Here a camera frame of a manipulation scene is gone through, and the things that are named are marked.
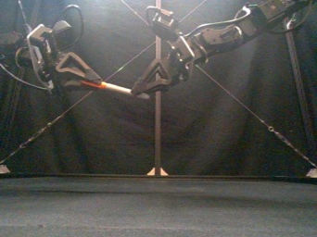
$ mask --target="wire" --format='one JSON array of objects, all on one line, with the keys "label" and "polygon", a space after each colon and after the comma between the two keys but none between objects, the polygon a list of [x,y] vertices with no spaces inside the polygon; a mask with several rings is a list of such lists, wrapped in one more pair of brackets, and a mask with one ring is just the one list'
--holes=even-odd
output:
[{"label": "wire", "polygon": [[23,84],[26,84],[26,85],[29,85],[29,86],[31,86],[31,87],[34,87],[34,88],[37,88],[37,89],[47,90],[47,88],[41,87],[41,86],[38,86],[38,85],[34,85],[34,84],[26,82],[25,80],[22,80],[19,77],[17,77],[17,76],[7,70],[6,66],[5,66],[2,63],[0,63],[0,68],[2,68],[3,71],[6,71],[6,73],[7,73],[17,81],[19,81],[21,83],[23,83]]},{"label": "wire", "polygon": [[240,18],[237,18],[237,16],[236,16],[236,18],[232,19],[232,20],[227,20],[227,21],[200,25],[188,35],[185,35],[185,37],[192,37],[195,34],[197,34],[205,28],[227,26],[227,25],[241,22],[243,20],[245,20],[252,15],[252,10],[251,10],[251,8],[244,6],[243,9],[240,10],[239,14],[241,14],[243,12],[245,12],[245,15]]},{"label": "wire", "polygon": [[65,7],[61,14],[59,14],[59,16],[55,18],[54,24],[53,24],[53,27],[54,27],[54,25],[58,23],[59,19],[65,16],[66,12],[70,11],[71,9],[74,9],[77,11],[78,15],[80,15],[81,32],[80,32],[80,34],[75,38],[75,41],[73,42],[73,44],[69,47],[74,46],[78,43],[78,41],[82,39],[84,34],[85,34],[85,18],[84,18],[84,13],[82,13],[82,10],[81,10],[80,6],[78,5],[69,5],[67,7]]},{"label": "wire", "polygon": [[302,22],[300,22],[296,26],[294,26],[294,27],[291,28],[292,22],[294,22],[294,19],[295,19],[295,15],[294,15],[294,16],[292,16],[292,19],[291,19],[290,22],[287,23],[287,30],[285,30],[285,31],[268,30],[268,32],[272,33],[272,34],[284,34],[284,33],[288,33],[288,32],[291,32],[291,31],[295,31],[296,29],[299,29],[299,28],[303,26],[303,24],[304,24],[304,22],[307,21],[307,19],[308,19],[308,16],[310,16],[310,13],[311,13],[311,10],[312,10],[312,2],[314,2],[314,0],[311,0],[311,2],[310,2],[310,8],[308,8],[307,14],[306,14],[306,16],[303,17]]}]

